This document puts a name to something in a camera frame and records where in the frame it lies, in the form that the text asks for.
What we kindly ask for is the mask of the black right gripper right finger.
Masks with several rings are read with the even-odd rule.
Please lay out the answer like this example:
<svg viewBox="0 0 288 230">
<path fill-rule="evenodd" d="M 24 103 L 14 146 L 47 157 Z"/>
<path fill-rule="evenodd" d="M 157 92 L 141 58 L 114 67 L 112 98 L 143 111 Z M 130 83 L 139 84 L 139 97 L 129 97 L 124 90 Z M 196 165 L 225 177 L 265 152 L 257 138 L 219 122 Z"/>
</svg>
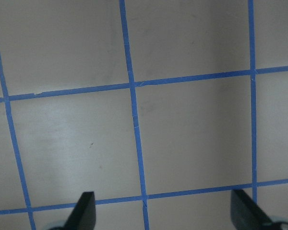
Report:
<svg viewBox="0 0 288 230">
<path fill-rule="evenodd" d="M 273 221 L 242 189 L 230 196 L 230 218 L 236 230 L 273 230 Z"/>
</svg>

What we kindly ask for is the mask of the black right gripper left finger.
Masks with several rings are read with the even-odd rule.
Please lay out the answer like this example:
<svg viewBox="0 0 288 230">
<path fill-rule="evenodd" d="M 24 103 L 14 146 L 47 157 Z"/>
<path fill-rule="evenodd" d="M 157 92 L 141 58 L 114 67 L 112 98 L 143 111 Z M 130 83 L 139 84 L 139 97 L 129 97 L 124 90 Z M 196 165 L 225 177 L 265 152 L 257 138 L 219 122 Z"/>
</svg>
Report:
<svg viewBox="0 0 288 230">
<path fill-rule="evenodd" d="M 94 192 L 83 192 L 63 225 L 64 230 L 93 230 L 96 225 Z"/>
</svg>

